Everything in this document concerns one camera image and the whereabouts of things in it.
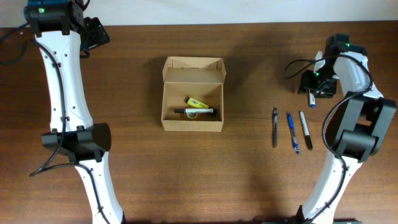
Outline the brown cardboard box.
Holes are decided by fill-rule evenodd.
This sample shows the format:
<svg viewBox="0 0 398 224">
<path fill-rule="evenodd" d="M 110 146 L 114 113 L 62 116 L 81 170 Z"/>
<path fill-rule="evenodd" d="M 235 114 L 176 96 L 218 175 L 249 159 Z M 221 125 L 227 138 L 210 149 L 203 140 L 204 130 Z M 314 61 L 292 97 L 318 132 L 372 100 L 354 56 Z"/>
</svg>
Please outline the brown cardboard box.
<svg viewBox="0 0 398 224">
<path fill-rule="evenodd" d="M 224 125 L 224 81 L 226 68 L 222 58 L 167 57 L 162 70 L 164 90 L 161 123 L 165 131 L 220 132 Z M 184 102 L 192 97 L 217 114 L 198 114 L 189 119 L 174 109 L 193 108 Z"/>
</svg>

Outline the white marker black cap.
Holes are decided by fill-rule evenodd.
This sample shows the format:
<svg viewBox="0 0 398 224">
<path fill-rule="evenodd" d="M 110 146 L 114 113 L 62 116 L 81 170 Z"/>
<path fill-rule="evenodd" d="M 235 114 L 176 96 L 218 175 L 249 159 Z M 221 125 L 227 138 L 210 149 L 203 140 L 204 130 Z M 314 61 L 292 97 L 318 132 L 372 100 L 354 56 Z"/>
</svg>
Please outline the white marker black cap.
<svg viewBox="0 0 398 224">
<path fill-rule="evenodd" d="M 214 108 L 185 108 L 185 109 L 174 109 L 175 113 L 185 113 L 185 114 L 217 114 L 217 110 Z"/>
</svg>

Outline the yellow transparent tape roll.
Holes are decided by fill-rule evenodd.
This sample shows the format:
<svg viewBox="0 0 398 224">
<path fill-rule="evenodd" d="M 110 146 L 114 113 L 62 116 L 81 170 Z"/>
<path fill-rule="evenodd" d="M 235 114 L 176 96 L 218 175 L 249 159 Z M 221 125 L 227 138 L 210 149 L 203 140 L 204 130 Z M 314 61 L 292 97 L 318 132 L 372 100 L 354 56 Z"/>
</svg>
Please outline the yellow transparent tape roll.
<svg viewBox="0 0 398 224">
<path fill-rule="evenodd" d="M 187 113 L 187 117 L 188 117 L 189 119 L 195 119 L 197 116 L 198 116 L 197 113 Z"/>
</svg>

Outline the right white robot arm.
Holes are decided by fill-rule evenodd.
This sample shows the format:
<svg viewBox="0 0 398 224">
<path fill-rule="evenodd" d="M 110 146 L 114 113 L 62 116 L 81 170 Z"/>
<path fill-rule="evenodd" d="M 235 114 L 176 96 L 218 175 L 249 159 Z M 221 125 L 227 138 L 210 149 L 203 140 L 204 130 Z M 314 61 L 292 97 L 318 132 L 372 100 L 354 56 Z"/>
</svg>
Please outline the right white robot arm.
<svg viewBox="0 0 398 224">
<path fill-rule="evenodd" d="M 323 122 L 326 161 L 310 197 L 299 206 L 294 223 L 333 223 L 349 181 L 379 151 L 397 105 L 376 88 L 368 69 L 367 50 L 351 44 L 346 34 L 329 37 L 325 50 L 307 63 L 299 70 L 299 93 L 331 98 L 340 85 L 344 97 Z"/>
</svg>

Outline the white marker blue cap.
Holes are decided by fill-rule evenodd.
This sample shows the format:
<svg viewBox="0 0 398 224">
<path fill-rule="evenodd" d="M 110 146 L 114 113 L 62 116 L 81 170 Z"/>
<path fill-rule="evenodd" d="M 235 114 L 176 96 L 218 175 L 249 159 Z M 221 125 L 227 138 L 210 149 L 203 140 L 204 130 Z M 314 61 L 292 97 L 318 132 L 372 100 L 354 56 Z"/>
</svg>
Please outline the white marker blue cap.
<svg viewBox="0 0 398 224">
<path fill-rule="evenodd" d="M 311 108 L 316 107 L 315 95 L 311 91 L 308 92 L 308 104 L 309 104 L 309 107 L 311 107 Z"/>
</svg>

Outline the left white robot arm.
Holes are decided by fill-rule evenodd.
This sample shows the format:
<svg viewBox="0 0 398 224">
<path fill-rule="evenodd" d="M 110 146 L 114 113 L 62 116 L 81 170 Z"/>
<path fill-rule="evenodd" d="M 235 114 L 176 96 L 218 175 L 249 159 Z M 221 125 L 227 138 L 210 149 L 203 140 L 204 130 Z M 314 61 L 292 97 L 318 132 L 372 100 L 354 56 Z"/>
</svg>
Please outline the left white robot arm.
<svg viewBox="0 0 398 224">
<path fill-rule="evenodd" d="M 51 164 L 57 155 L 68 157 L 65 167 L 75 168 L 83 181 L 92 222 L 125 223 L 109 171 L 111 131 L 107 123 L 94 123 L 83 89 L 81 58 L 110 41 L 97 17 L 83 15 L 87 7 L 86 1 L 30 0 L 24 8 L 44 61 L 51 105 L 50 131 L 41 140 L 53 154 L 33 174 L 60 168 Z"/>
</svg>

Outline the yellow highlighter marker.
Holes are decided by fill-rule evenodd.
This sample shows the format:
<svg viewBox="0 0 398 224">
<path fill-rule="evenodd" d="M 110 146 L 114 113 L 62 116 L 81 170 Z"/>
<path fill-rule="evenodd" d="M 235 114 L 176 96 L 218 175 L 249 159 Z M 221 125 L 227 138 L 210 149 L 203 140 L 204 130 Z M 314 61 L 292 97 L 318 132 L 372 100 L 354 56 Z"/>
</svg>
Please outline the yellow highlighter marker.
<svg viewBox="0 0 398 224">
<path fill-rule="evenodd" d="M 194 107 L 194 108 L 201 108 L 201 109 L 208 109 L 210 106 L 208 106 L 205 103 L 202 103 L 201 101 L 198 101 L 192 97 L 186 97 L 184 99 L 184 102 L 186 102 L 187 105 Z"/>
</svg>

